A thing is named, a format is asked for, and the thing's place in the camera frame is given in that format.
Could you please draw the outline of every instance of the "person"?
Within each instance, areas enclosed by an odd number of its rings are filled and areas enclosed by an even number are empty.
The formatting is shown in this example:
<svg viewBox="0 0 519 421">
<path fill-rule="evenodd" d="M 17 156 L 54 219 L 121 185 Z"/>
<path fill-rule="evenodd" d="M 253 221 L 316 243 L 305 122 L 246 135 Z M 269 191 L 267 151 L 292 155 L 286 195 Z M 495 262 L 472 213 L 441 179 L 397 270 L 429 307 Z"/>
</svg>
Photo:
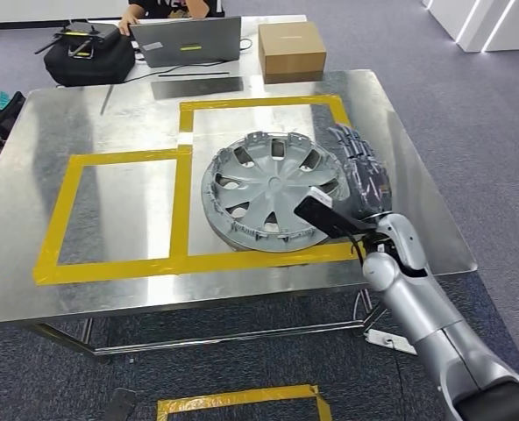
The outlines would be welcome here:
<svg viewBox="0 0 519 421">
<path fill-rule="evenodd" d="M 129 0 L 119 21 L 119 32 L 129 35 L 129 25 L 140 18 L 218 18 L 224 16 L 220 0 Z"/>
</svg>

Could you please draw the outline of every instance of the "gray carpet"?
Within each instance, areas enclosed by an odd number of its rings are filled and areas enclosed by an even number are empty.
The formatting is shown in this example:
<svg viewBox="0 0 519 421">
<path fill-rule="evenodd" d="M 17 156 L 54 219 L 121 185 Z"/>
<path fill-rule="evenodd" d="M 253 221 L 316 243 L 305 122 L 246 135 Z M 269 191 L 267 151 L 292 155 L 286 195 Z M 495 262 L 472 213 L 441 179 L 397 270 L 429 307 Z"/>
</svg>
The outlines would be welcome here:
<svg viewBox="0 0 519 421">
<path fill-rule="evenodd" d="M 446 285 L 450 294 L 489 345 L 519 370 L 519 52 L 464 54 L 419 0 L 225 0 L 225 7 L 229 14 L 305 13 L 325 40 L 327 69 L 376 71 L 480 267 L 480 275 Z M 51 33 L 0 32 L 0 89 L 52 86 L 41 57 L 33 55 Z M 348 295 L 301 298 L 100 320 L 97 332 L 100 341 L 109 333 L 110 342 L 210 335 L 220 327 L 345 319 L 350 306 Z M 398 359 L 407 419 L 440 419 L 417 362 Z M 318 384 L 334 419 L 401 419 L 392 355 L 348 333 L 141 354 L 134 363 L 100 367 L 29 333 L 0 330 L 0 419 L 101 419 L 118 387 L 139 393 L 134 419 L 152 419 L 158 398 L 302 382 Z M 311 406 L 275 403 L 207 416 L 309 419 Z"/>
<path fill-rule="evenodd" d="M 478 334 L 519 372 L 519 353 L 477 274 L 443 282 Z M 96 345 L 188 339 L 245 329 L 319 324 L 351 318 L 353 294 L 304 296 L 206 310 L 98 319 Z M 397 332 L 390 318 L 379 327 Z M 79 333 L 79 324 L 63 328 Z M 400 369 L 403 399 L 394 355 Z M 14 328 L 0 330 L 0 419 L 101 420 L 112 393 L 138 394 L 134 421 L 155 419 L 156 401 L 232 390 L 317 384 L 333 419 L 400 421 L 443 418 L 434 388 L 416 358 L 330 332 L 239 344 L 117 357 L 101 366 Z M 179 414 L 168 419 L 312 419 L 313 400 Z"/>
</svg>

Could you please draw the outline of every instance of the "gray laptop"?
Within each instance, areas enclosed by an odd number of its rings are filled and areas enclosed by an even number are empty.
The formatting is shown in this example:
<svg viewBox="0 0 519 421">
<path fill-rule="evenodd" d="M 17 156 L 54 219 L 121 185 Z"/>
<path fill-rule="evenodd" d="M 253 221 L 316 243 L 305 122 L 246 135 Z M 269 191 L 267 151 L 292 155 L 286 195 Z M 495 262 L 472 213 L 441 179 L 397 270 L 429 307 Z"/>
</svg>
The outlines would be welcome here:
<svg viewBox="0 0 519 421">
<path fill-rule="evenodd" d="M 238 60 L 241 18 L 177 20 L 131 25 L 152 68 Z"/>
</svg>

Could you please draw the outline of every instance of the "white table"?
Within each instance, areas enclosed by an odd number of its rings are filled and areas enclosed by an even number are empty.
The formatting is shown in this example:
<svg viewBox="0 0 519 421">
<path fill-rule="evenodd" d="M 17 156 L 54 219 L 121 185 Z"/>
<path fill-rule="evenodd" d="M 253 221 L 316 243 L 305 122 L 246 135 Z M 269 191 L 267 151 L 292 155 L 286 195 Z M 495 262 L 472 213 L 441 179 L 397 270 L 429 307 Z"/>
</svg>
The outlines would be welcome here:
<svg viewBox="0 0 519 421">
<path fill-rule="evenodd" d="M 164 22 L 171 21 L 171 19 L 145 19 L 144 23 L 155 23 L 155 22 Z M 285 23 L 285 22 L 305 22 L 305 15 L 281 15 L 281 16 L 244 16 L 242 17 L 241 23 L 241 34 L 241 38 L 250 39 L 252 44 L 251 47 L 241 53 L 241 58 L 238 61 L 229 61 L 226 63 L 219 64 L 217 66 L 209 67 L 209 68 L 199 68 L 199 67 L 190 67 L 190 68 L 180 68 L 178 70 L 174 70 L 171 73 L 168 78 L 160 78 L 158 75 L 152 75 L 148 77 L 144 77 L 145 81 L 152 81 L 152 80 L 185 80 L 185 79 L 200 79 L 202 76 L 174 76 L 176 73 L 180 74 L 202 74 L 209 77 L 229 77 L 229 76 L 251 76 L 251 75 L 260 75 L 262 73 L 262 68 L 260 66 L 260 60 L 257 57 L 257 26 L 260 24 L 278 24 L 278 23 Z M 117 25 L 119 20 L 106 20 L 106 21 L 97 21 L 94 20 L 91 22 L 101 23 L 101 24 L 115 24 Z M 241 46 L 246 47 L 248 44 L 247 41 L 242 41 Z M 138 78 L 141 76 L 149 75 L 150 73 L 159 72 L 161 70 L 168 70 L 169 68 L 149 68 L 149 65 L 145 61 L 136 61 L 131 73 L 126 78 L 126 80 L 131 80 L 134 78 Z M 229 72 L 229 74 L 223 75 L 207 75 L 210 72 Z"/>
</svg>

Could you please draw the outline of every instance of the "brown box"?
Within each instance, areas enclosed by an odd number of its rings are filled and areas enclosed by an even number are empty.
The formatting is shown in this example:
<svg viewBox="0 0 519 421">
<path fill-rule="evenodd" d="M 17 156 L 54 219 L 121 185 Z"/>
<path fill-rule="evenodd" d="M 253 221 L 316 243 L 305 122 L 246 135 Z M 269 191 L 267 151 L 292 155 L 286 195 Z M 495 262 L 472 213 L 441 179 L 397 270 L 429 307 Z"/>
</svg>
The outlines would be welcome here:
<svg viewBox="0 0 519 421">
<path fill-rule="evenodd" d="M 260 62 L 265 83 L 319 81 L 326 48 L 312 22 L 257 27 Z"/>
</svg>

